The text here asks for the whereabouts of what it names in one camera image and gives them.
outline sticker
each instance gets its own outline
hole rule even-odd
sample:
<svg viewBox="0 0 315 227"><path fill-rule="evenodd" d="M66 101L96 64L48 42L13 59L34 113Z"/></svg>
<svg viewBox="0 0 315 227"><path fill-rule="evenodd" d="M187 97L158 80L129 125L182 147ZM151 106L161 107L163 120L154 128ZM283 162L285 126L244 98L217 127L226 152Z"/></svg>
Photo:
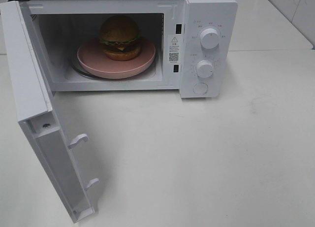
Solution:
<svg viewBox="0 0 315 227"><path fill-rule="evenodd" d="M172 64L180 62L182 36L179 34L168 35L168 61Z"/></svg>

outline microwave oven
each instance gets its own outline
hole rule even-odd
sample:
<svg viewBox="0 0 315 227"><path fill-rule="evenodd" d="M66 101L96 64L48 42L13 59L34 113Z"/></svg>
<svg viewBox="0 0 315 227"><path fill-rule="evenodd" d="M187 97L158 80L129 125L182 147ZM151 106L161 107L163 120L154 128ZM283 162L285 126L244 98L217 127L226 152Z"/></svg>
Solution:
<svg viewBox="0 0 315 227"><path fill-rule="evenodd" d="M179 90L216 97L234 25L235 0L8 0L0 5L19 125L74 222L95 212L54 93ZM124 79L93 77L77 61L104 20L132 18L156 49L152 64Z"/></svg>

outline power knob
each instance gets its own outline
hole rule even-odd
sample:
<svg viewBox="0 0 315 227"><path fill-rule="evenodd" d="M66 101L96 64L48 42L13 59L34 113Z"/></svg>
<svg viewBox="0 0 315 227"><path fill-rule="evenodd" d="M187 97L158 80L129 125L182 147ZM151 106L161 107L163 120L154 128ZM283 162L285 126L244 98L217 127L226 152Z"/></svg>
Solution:
<svg viewBox="0 0 315 227"><path fill-rule="evenodd" d="M200 34L200 43L206 49L212 49L219 43L220 35L214 28L207 28Z"/></svg>
<svg viewBox="0 0 315 227"><path fill-rule="evenodd" d="M213 74L213 64L210 61L200 61L196 65L196 72L200 78L209 78Z"/></svg>

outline plate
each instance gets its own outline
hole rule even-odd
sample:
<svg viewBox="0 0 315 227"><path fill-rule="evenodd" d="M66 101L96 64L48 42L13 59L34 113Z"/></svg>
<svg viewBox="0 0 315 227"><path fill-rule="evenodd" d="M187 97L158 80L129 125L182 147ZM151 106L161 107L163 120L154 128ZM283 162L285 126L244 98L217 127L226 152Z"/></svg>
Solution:
<svg viewBox="0 0 315 227"><path fill-rule="evenodd" d="M151 41L142 37L140 43L140 54L128 61L108 58L97 38L83 43L78 49L77 57L80 65L93 75L109 79L129 78L145 71L156 54L156 48Z"/></svg>

